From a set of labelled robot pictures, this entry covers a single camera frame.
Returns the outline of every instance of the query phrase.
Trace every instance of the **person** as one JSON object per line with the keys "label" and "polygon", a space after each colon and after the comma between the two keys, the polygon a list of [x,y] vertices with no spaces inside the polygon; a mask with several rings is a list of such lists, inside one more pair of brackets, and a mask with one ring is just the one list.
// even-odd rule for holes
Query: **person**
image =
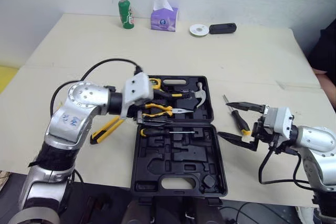
{"label": "person", "polygon": [[320,39],[307,59],[336,110],[336,19],[321,30]]}

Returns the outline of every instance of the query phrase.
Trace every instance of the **yellow handle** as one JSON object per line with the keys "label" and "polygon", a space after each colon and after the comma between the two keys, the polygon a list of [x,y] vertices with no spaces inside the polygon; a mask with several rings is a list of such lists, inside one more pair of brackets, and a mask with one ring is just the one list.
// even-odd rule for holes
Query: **yellow handle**
{"label": "yellow handle", "polygon": [[146,136],[146,134],[143,133],[143,130],[144,130],[144,129],[142,129],[142,130],[140,131],[140,135],[141,135],[141,136]]}
{"label": "yellow handle", "polygon": [[249,134],[251,134],[251,131],[241,130],[241,132],[244,136],[248,136]]}
{"label": "yellow handle", "polygon": [[172,116],[173,112],[172,111],[163,111],[163,112],[157,113],[157,114],[142,114],[142,116],[147,116],[149,118],[155,118],[157,116],[162,116],[162,115],[165,115],[165,114],[167,114],[168,116]]}
{"label": "yellow handle", "polygon": [[160,89],[161,88],[161,79],[149,78],[149,81],[152,83],[152,88],[153,89]]}
{"label": "yellow handle", "polygon": [[98,131],[93,132],[92,138],[95,138],[101,131],[107,131],[107,129],[113,125],[116,121],[118,121],[120,116],[116,116],[111,121],[109,121],[107,124],[105,124],[102,128],[100,128]]}
{"label": "yellow handle", "polygon": [[122,124],[124,120],[119,120],[114,126],[110,127],[100,138],[97,139],[97,143],[101,143],[108,135],[110,135],[116,128]]}
{"label": "yellow handle", "polygon": [[163,106],[163,105],[159,105],[159,104],[155,104],[155,103],[150,103],[150,104],[145,105],[145,109],[150,109],[150,108],[158,108],[158,109],[164,110],[164,111],[171,111],[173,109],[173,107],[171,107],[171,106]]}

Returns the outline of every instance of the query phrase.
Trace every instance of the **toolbox latch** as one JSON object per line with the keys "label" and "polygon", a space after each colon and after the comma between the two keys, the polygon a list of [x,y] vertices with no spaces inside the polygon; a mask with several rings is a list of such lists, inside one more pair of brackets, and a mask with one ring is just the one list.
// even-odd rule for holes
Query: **toolbox latch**
{"label": "toolbox latch", "polygon": [[221,207],[223,202],[220,198],[206,198],[210,207]]}
{"label": "toolbox latch", "polygon": [[138,202],[139,205],[151,205],[153,201],[153,197],[140,197]]}

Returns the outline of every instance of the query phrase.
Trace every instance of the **black device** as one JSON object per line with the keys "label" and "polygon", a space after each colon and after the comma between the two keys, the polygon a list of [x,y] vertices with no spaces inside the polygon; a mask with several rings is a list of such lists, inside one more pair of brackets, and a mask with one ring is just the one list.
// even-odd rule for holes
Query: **black device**
{"label": "black device", "polygon": [[[157,196],[223,197],[227,194],[221,150],[217,132],[211,121],[214,119],[208,83],[204,76],[149,76],[162,80],[161,88],[167,93],[181,90],[198,91],[201,82],[206,92],[205,102],[196,108],[200,99],[168,99],[154,97],[151,102],[173,108],[192,109],[193,113],[162,115],[155,119],[169,119],[171,123],[156,127],[167,132],[195,132],[143,136],[143,129],[150,129],[147,122],[138,126],[134,151],[131,191],[134,195],[151,202]],[[178,83],[165,84],[177,80]],[[155,114],[158,108],[143,110]],[[165,178],[183,178],[191,181],[193,189],[167,189]]]}
{"label": "black device", "polygon": [[210,34],[231,34],[237,30],[235,23],[217,24],[209,26]]}

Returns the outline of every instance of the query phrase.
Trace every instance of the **hammer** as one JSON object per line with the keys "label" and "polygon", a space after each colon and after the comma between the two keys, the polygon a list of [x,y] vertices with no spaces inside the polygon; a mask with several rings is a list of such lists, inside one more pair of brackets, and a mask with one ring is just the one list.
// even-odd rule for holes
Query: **hammer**
{"label": "hammer", "polygon": [[201,82],[198,82],[197,83],[197,86],[199,88],[198,91],[191,91],[194,93],[195,95],[195,98],[200,98],[201,101],[199,102],[199,104],[196,106],[196,108],[198,108],[199,106],[201,106],[204,102],[205,102],[205,98],[206,98],[206,93],[205,91],[203,90],[203,85]]}
{"label": "hammer", "polygon": [[201,101],[196,106],[196,108],[198,108],[205,102],[206,93],[203,90],[203,85],[202,85],[201,82],[198,82],[197,86],[198,86],[198,91],[193,91],[192,90],[191,92],[185,93],[185,94],[170,94],[170,93],[164,92],[161,89],[154,89],[154,96],[158,95],[158,96],[161,96],[161,97],[166,98],[168,100],[188,99],[190,97],[191,98],[192,97],[199,98],[199,99],[201,99]]}

